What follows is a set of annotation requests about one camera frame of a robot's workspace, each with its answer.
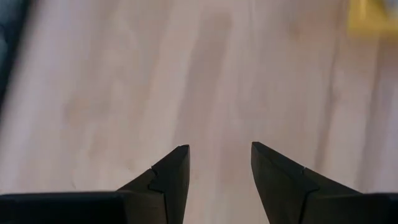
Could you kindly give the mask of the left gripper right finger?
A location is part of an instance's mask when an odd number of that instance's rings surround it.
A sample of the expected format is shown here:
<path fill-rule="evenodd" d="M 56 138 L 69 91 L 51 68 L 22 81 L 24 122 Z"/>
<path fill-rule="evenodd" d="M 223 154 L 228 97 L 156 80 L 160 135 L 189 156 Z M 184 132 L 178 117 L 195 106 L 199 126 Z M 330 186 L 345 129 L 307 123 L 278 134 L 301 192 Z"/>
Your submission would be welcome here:
<path fill-rule="evenodd" d="M 270 224 L 301 224 L 307 211 L 307 200 L 312 196 L 359 193 L 261 142 L 251 145 L 251 169 Z"/>

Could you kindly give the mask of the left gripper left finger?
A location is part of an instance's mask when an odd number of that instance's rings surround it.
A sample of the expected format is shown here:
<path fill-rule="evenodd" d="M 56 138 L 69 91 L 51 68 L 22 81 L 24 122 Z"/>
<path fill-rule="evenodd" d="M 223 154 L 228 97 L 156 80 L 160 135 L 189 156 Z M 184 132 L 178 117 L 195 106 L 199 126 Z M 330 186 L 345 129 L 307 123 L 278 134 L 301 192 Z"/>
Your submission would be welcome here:
<path fill-rule="evenodd" d="M 176 147 L 117 189 L 128 224 L 182 224 L 190 183 L 190 147 Z"/>

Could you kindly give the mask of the yellow plastic basket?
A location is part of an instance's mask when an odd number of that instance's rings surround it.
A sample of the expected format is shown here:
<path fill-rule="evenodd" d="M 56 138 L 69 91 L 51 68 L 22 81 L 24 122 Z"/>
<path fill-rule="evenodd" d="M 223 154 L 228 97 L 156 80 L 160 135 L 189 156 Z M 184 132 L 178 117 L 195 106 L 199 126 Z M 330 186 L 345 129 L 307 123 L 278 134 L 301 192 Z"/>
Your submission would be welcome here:
<path fill-rule="evenodd" d="M 370 34 L 398 34 L 398 0 L 349 0 L 348 29 Z"/>

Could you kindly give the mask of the black metal table frame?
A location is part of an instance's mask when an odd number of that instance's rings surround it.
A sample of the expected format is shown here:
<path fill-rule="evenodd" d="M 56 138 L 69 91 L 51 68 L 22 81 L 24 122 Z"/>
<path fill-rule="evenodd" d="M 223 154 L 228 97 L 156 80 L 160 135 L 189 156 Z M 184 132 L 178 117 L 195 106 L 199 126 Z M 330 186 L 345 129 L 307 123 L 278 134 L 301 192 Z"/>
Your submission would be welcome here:
<path fill-rule="evenodd" d="M 0 107 L 32 0 L 0 0 Z"/>

